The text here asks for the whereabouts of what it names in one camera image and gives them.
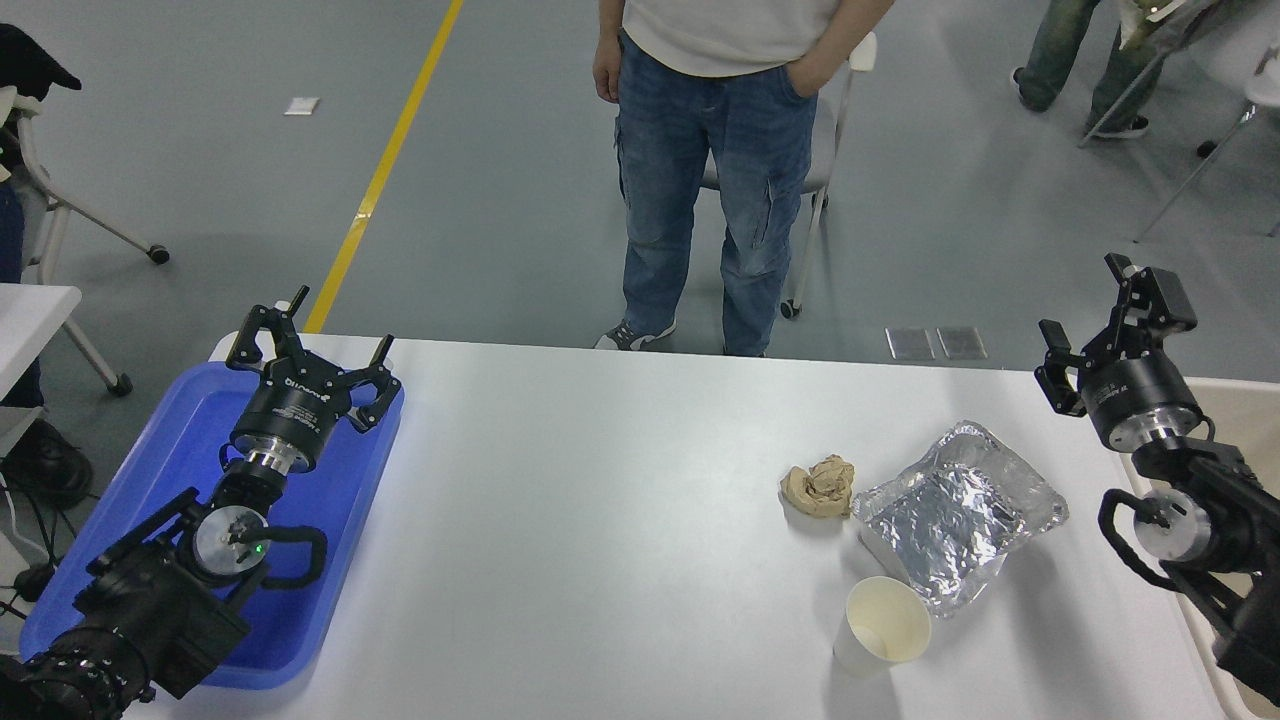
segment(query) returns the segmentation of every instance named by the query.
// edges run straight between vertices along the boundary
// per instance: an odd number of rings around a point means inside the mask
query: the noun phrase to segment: white paper cup
[[[929,611],[910,585],[867,578],[845,601],[833,652],[845,670],[865,676],[919,657],[932,632]]]

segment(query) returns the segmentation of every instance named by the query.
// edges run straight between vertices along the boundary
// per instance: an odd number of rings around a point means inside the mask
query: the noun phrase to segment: aluminum foil
[[[868,547],[882,562],[892,552],[891,573],[905,574],[938,618],[972,602],[1005,556],[1069,516],[1039,473],[970,420],[892,480],[856,495],[852,510]]]

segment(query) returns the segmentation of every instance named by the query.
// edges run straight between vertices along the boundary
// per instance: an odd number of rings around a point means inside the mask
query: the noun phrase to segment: blue tray
[[[257,388],[255,373],[220,363],[183,373],[165,393],[22,630],[22,657],[44,651],[83,618],[72,601],[92,580],[84,568],[122,534],[188,487],[207,501],[221,477],[218,452]],[[362,387],[358,405],[374,397]],[[369,515],[378,480],[399,425],[404,393],[376,428],[361,436],[342,420],[315,470],[289,477],[268,516],[273,525],[312,525],[329,537],[324,575],[297,591],[257,591],[241,616],[252,630],[204,683],[269,689],[297,675],[320,650],[338,592]],[[271,575],[307,568],[305,544],[276,543],[268,552]]]

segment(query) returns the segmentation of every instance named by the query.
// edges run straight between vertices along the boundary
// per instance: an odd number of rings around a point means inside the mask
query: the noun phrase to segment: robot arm
[[[1102,445],[1133,454],[1139,474],[1162,480],[1142,498],[1107,491],[1098,523],[1111,547],[1148,583],[1184,593],[1219,635],[1219,667],[1280,703],[1280,500],[1239,448],[1213,439],[1212,420],[1164,352],[1166,337],[1196,327],[1178,275],[1123,255],[1106,260],[1120,286],[1107,327],[1074,355],[1062,325],[1041,320],[1048,351],[1036,378],[1056,413],[1088,414]],[[1208,439],[1188,437],[1202,423]],[[1121,505],[1164,575],[1116,532]],[[1245,573],[1252,588],[1242,596],[1213,573]]]
[[[0,659],[0,717],[115,719],[152,700],[152,683],[180,698],[248,634],[239,611],[255,592],[302,588],[321,575],[324,532],[271,525],[271,505],[291,473],[315,468],[342,418],[367,432],[401,384],[385,363],[390,336],[367,368],[349,372],[302,347],[293,315],[306,292],[284,310],[255,306],[236,338],[227,365],[256,372],[260,382],[223,447],[223,475],[209,500],[188,488],[90,564],[95,579],[74,601],[84,619],[27,662]],[[260,329],[275,343],[268,363]],[[353,407],[351,391],[365,384],[378,396]],[[241,456],[229,459],[229,448]],[[308,544],[307,570],[270,577],[273,543]]]

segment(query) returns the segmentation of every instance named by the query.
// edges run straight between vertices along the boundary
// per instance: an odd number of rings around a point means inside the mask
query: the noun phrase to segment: jeans
[[[724,351],[764,352],[791,263],[817,97],[800,97],[783,67],[727,78],[686,76],[623,33],[618,100],[616,145],[627,206],[623,319],[640,334],[675,323],[709,150],[726,219]]]
[[[1039,32],[1036,33],[1030,58],[1018,76],[1023,100],[1030,109],[1047,110],[1057,94],[1062,91],[1066,76],[1071,73],[1071,67],[1075,64],[1075,54],[1079,53],[1084,33],[1089,29],[1093,9],[1100,1],[1050,0],[1048,12],[1044,13]],[[1116,37],[1111,44],[1111,56],[1107,59],[1107,69],[1093,88],[1093,106],[1089,110],[1088,127],[1093,127],[1102,119],[1102,115],[1156,55],[1156,49],[1148,44],[1121,50],[1120,31],[1116,29]],[[1102,131],[1121,131],[1133,124],[1138,110],[1155,92],[1156,81],[1160,78],[1164,64],[1161,60],[1152,68],[1151,73],[1129,94],[1124,104],[1116,108],[1115,114],[1111,115]]]
[[[22,205],[12,182],[0,182],[0,282],[22,282]],[[40,392],[40,360],[27,368],[0,405],[10,407],[40,407],[45,396]]]

